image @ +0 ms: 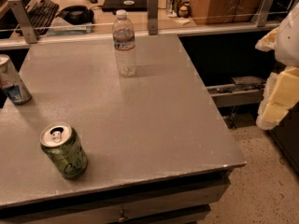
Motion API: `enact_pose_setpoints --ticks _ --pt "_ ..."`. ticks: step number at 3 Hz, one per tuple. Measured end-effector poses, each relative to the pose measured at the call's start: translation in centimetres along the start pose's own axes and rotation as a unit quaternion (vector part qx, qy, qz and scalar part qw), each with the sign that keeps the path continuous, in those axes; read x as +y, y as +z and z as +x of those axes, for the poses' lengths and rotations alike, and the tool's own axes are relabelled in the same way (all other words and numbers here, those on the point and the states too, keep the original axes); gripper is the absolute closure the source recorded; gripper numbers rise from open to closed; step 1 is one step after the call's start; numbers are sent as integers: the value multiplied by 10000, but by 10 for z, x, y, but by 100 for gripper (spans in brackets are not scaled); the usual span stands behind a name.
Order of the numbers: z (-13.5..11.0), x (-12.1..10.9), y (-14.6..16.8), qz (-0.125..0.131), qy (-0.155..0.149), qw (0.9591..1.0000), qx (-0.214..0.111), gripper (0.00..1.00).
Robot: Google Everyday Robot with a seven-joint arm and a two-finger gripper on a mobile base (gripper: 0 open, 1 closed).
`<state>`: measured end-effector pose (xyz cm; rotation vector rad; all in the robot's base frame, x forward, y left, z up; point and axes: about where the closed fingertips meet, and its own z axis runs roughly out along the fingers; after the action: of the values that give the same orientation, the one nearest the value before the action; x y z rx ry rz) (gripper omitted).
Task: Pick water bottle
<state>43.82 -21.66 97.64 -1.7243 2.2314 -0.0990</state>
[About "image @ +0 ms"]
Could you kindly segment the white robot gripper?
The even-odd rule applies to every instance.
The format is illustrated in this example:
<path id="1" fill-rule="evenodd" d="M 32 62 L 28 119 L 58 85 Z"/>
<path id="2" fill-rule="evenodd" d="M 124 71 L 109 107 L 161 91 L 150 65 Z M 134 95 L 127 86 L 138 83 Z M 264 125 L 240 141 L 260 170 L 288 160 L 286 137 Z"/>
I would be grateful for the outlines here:
<path id="1" fill-rule="evenodd" d="M 264 52 L 275 50 L 277 61 L 295 66 L 279 74 L 271 73 L 266 80 L 256 125 L 262 130 L 272 130 L 299 102 L 299 3 L 278 28 L 258 40 L 255 48 Z"/>

